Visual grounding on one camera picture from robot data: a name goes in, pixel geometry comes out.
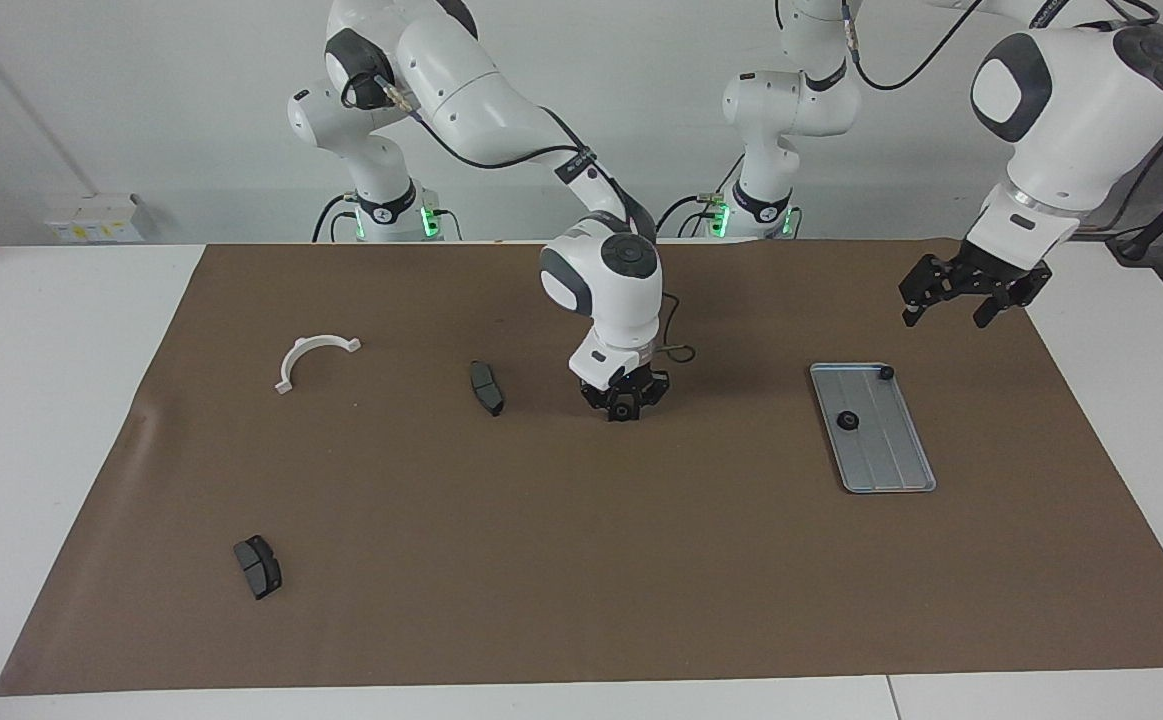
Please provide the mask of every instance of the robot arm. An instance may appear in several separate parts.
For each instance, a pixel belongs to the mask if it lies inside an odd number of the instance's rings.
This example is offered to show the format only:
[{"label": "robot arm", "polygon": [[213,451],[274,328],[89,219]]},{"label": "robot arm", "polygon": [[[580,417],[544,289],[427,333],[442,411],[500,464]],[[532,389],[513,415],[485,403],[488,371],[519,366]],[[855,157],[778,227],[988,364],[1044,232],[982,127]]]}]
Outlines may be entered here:
[{"label": "robot arm", "polygon": [[[782,0],[782,49],[799,72],[742,73],[728,83],[723,114],[745,142],[741,177],[713,231],[772,237],[785,222],[799,172],[791,137],[843,135],[856,122],[859,83],[847,73],[842,0]],[[851,6],[859,8],[861,0]]]},{"label": "robot arm", "polygon": [[458,0],[335,0],[333,87],[361,111],[402,109],[473,167],[545,165],[585,204],[588,214],[541,252],[541,283],[594,320],[568,363],[584,395],[612,419],[637,419],[668,388],[650,369],[663,283],[654,222],[561,117],[509,85],[462,12]]},{"label": "robot arm", "polygon": [[1029,305],[1051,277],[1048,251],[1163,136],[1163,26],[1108,17],[1111,6],[1098,1],[1063,5],[1055,17],[1047,13],[1057,5],[1037,0],[979,8],[1035,26],[994,47],[971,92],[977,117],[1015,152],[959,254],[925,256],[901,283],[906,325],[957,295],[989,295],[978,327]]},{"label": "robot arm", "polygon": [[433,214],[434,193],[413,181],[398,143],[372,135],[402,117],[394,108],[369,113],[344,108],[326,79],[288,100],[288,123],[297,136],[307,145],[336,154],[348,165],[365,241],[443,240]]}]

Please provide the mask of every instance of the black cable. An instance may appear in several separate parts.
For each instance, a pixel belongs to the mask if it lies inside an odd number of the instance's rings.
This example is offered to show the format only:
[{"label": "black cable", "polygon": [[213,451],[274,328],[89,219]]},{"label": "black cable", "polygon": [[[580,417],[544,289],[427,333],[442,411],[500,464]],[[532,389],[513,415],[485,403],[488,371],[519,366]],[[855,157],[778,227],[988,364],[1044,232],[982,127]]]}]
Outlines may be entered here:
[{"label": "black cable", "polygon": [[[557,124],[559,129],[563,130],[563,135],[566,135],[568,140],[572,141],[573,145],[577,147],[577,154],[586,152],[587,150],[590,150],[590,147],[587,147],[586,143],[582,141],[582,136],[578,136],[576,131],[572,131],[572,128],[568,127],[566,122],[563,122],[563,117],[559,117],[558,113],[555,113],[555,111],[547,108],[544,105],[537,105],[537,108],[541,108],[541,111],[543,111],[547,115],[549,115],[549,117],[554,120],[554,123]],[[599,173],[599,176],[604,178],[606,183],[608,183],[608,186],[612,187],[612,190],[618,193],[618,197],[621,197],[621,204],[626,207],[626,215],[627,215],[626,219],[632,220],[633,197],[630,197],[630,193],[626,192],[626,188],[621,187],[621,183],[619,183],[616,178],[609,176],[607,170],[604,170],[601,165],[599,165],[598,161],[595,161],[594,163],[594,170]]]},{"label": "black cable", "polygon": [[[700,220],[709,218],[714,218],[714,213],[697,213],[694,215],[688,215],[686,220],[683,220],[683,224],[678,227],[678,234],[676,234],[675,237],[683,237],[683,231],[686,231],[687,223],[691,223],[692,220],[697,220],[695,227],[701,227]],[[692,236],[695,236],[695,229],[692,231]]]},{"label": "black cable", "polygon": [[[687,365],[691,361],[695,361],[695,348],[692,345],[671,345],[669,343],[669,326],[675,321],[675,314],[678,313],[678,306],[682,305],[682,300],[678,295],[671,295],[671,293],[663,292],[663,299],[673,302],[669,314],[665,315],[665,325],[662,327],[662,345],[657,348],[657,352],[664,352],[665,357],[671,361],[671,363],[677,363],[680,365]],[[687,357],[676,357],[676,352],[686,351]]]},{"label": "black cable", "polygon": [[664,227],[665,220],[669,220],[669,218],[671,218],[671,215],[675,214],[675,211],[682,208],[683,205],[687,205],[688,202],[694,202],[694,201],[695,201],[695,195],[680,197],[680,199],[676,200],[673,205],[669,206],[669,209],[665,211],[665,214],[662,215],[662,219],[657,220],[657,233],[659,234],[659,229]]},{"label": "black cable", "polygon": [[804,209],[794,208],[793,213],[799,213],[799,222],[795,223],[795,233],[790,236],[790,240],[799,240],[799,229],[804,227]]},{"label": "black cable", "polygon": [[582,152],[582,149],[579,147],[551,145],[551,147],[543,147],[543,149],[540,150],[534,150],[527,155],[521,156],[521,158],[514,158],[513,161],[505,161],[504,163],[476,163],[476,161],[463,158],[463,156],[459,152],[452,150],[452,147],[448,145],[448,143],[444,142],[443,138],[438,136],[438,133],[435,133],[434,128],[430,128],[430,124],[426,123],[424,120],[421,119],[421,115],[418,115],[416,113],[408,113],[408,114],[412,116],[413,120],[416,120],[416,122],[420,123],[421,127],[423,127],[424,130],[430,134],[430,137],[434,137],[434,141],[438,142],[438,147],[443,147],[443,149],[447,150],[449,155],[451,155],[457,161],[462,161],[462,163],[470,165],[470,167],[478,167],[480,170],[505,170],[506,167],[514,167],[514,165],[522,165],[523,163],[527,163],[527,161],[535,161],[540,158],[541,155],[549,155],[550,152]]},{"label": "black cable", "polygon": [[342,86],[342,106],[348,111],[356,109],[356,105],[349,101],[349,91],[352,90],[354,84],[361,81],[361,79],[368,78],[368,73],[358,73],[349,79],[347,79],[345,85]]},{"label": "black cable", "polygon": [[457,242],[466,242],[466,236],[461,234],[461,220],[457,219],[457,214],[452,211],[435,211],[435,215],[448,215],[452,219],[452,224],[457,224]]},{"label": "black cable", "polygon": [[[1113,5],[1113,2],[1111,0],[1106,0],[1106,1],[1107,1],[1107,3]],[[1135,17],[1134,19],[1128,13],[1125,13],[1125,12],[1120,10],[1118,7],[1115,8],[1115,10],[1119,10],[1119,14],[1122,15],[1122,17],[1128,19],[1129,22],[1132,22],[1134,24],[1139,24],[1139,26],[1153,26],[1154,23],[1157,23],[1158,20],[1161,20],[1163,17],[1163,15],[1158,12],[1158,8],[1156,8],[1156,6],[1153,6],[1150,3],[1146,3],[1144,0],[1119,0],[1119,1],[1120,1],[1120,3],[1128,3],[1128,5],[1133,6],[1133,8],[1137,8],[1140,10],[1143,10],[1143,13],[1147,15],[1147,17]]]},{"label": "black cable", "polygon": [[[952,24],[950,31],[946,34],[946,37],[942,37],[941,42],[939,42],[937,45],[933,48],[932,54],[928,54],[928,58],[923,59],[923,63],[921,63],[919,67],[915,67],[914,72],[909,73],[909,76],[906,76],[906,78],[902,79],[901,81],[892,83],[892,85],[882,85],[880,83],[870,79],[870,76],[865,73],[865,69],[861,66],[859,50],[854,49],[851,50],[851,56],[852,56],[852,64],[856,65],[857,74],[861,76],[861,79],[863,79],[865,85],[883,92],[900,90],[901,87],[909,85],[912,81],[914,81],[916,77],[919,77],[923,72],[923,70],[928,69],[928,65],[930,65],[932,62],[937,58],[937,55],[940,55],[942,50],[946,50],[946,45],[950,44],[952,37],[955,37],[956,33],[959,31],[959,28],[964,27],[964,23],[968,22],[968,19],[971,17],[971,15],[973,15],[973,12],[977,10],[978,6],[983,3],[983,1],[984,0],[973,0],[973,2],[968,6],[968,9],[964,10],[964,14],[961,15],[959,22]],[[847,5],[847,0],[843,0],[843,13],[846,14],[846,17],[851,16],[851,9],[849,8],[849,5]]]},{"label": "black cable", "polygon": [[311,236],[312,245],[313,243],[319,242],[320,233],[324,231],[324,222],[328,222],[328,215],[331,214],[333,208],[335,208],[335,206],[337,206],[338,202],[347,202],[344,192],[340,193],[340,195],[334,197],[331,200],[329,200],[328,205],[324,205],[324,211],[322,211],[322,213],[319,214],[319,222],[315,223],[315,234],[312,234]]},{"label": "black cable", "polygon": [[1154,155],[1151,155],[1151,158],[1149,158],[1146,166],[1142,167],[1142,172],[1140,172],[1137,179],[1135,179],[1135,181],[1128,188],[1128,195],[1123,198],[1122,204],[1119,205],[1119,211],[1115,211],[1115,215],[1113,215],[1110,222],[1106,224],[1101,224],[1101,227],[1080,228],[1080,231],[1085,233],[1107,231],[1108,229],[1115,227],[1115,224],[1119,224],[1119,220],[1123,219],[1123,214],[1128,211],[1128,206],[1130,205],[1130,201],[1133,201],[1133,197],[1137,194],[1140,186],[1142,186],[1142,183],[1146,181],[1146,178],[1149,176],[1151,170],[1154,170],[1154,165],[1158,163],[1162,156],[1163,156],[1163,142],[1160,143],[1157,149],[1154,149]]},{"label": "black cable", "polygon": [[[723,180],[719,183],[719,187],[714,187],[714,195],[718,195],[718,193],[723,192],[723,186],[726,186],[729,179],[732,179],[732,174],[737,172],[737,167],[741,167],[741,162],[744,159],[745,159],[745,152],[742,152],[740,156],[737,156],[736,163],[732,163],[732,170],[728,170],[728,174],[723,176]],[[700,231],[700,229],[701,229],[701,223],[695,223],[695,227],[692,228],[692,236],[695,236],[695,234]],[[678,236],[683,237],[683,230],[678,231]]]},{"label": "black cable", "polygon": [[1110,8],[1113,12],[1119,13],[1119,17],[1123,17],[1125,20],[1128,20],[1128,22],[1133,22],[1133,20],[1136,19],[1132,17],[1130,13],[1126,10],[1122,5],[1115,3],[1115,0],[1106,0],[1106,5],[1110,5]]},{"label": "black cable", "polygon": [[1083,234],[1083,236],[1089,236],[1089,234],[1090,234],[1090,236],[1099,237],[1099,238],[1101,238],[1101,241],[1112,241],[1112,240],[1119,240],[1120,237],[1126,236],[1126,234],[1133,234],[1135,231],[1142,231],[1144,228],[1148,228],[1148,227],[1149,227],[1149,224],[1139,224],[1139,227],[1128,228],[1128,229],[1125,229],[1125,231],[1105,233],[1105,234],[1099,234],[1099,233],[1082,233],[1082,234]]},{"label": "black cable", "polygon": [[345,218],[349,218],[349,219],[354,220],[355,224],[358,223],[358,215],[356,215],[354,213],[340,213],[336,218],[334,218],[333,219],[333,224],[330,224],[330,228],[329,228],[329,233],[331,234],[333,244],[334,245],[335,245],[335,243],[337,243],[337,220],[343,220]]}]

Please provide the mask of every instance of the table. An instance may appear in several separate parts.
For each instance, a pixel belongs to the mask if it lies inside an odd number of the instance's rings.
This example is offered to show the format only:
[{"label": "table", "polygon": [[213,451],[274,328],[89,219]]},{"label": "table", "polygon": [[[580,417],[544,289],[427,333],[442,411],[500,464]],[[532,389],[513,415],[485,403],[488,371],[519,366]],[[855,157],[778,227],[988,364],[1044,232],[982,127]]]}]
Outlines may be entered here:
[{"label": "table", "polygon": [[[0,250],[0,669],[200,258]],[[1029,309],[1163,544],[1163,284],[1101,245],[1049,256]],[[0,717],[1163,717],[1163,670],[0,698]]]}]

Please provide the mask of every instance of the gray tray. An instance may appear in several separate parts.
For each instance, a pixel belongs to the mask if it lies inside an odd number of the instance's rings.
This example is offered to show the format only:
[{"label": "gray tray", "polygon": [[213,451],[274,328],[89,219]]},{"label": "gray tray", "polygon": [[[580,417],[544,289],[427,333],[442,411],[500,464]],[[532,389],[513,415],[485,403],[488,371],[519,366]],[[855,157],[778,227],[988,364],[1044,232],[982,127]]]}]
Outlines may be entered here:
[{"label": "gray tray", "polygon": [[896,370],[883,363],[820,363],[811,375],[843,487],[861,496],[937,489]]}]

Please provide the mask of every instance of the semicircular plastic part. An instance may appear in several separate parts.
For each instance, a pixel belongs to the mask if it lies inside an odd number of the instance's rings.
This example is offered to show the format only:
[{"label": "semicircular plastic part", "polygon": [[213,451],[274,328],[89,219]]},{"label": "semicircular plastic part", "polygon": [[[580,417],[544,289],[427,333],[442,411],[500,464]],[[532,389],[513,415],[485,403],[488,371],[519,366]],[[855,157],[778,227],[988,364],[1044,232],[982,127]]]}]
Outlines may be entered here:
[{"label": "semicircular plastic part", "polygon": [[292,392],[292,368],[300,361],[304,355],[311,350],[315,350],[316,347],[340,347],[345,352],[357,351],[362,347],[358,338],[345,340],[341,336],[334,336],[334,334],[321,334],[316,337],[300,337],[293,343],[292,350],[288,350],[288,355],[284,356],[283,365],[279,365],[279,384],[276,384],[276,391],[279,391],[279,395],[286,395]]}]

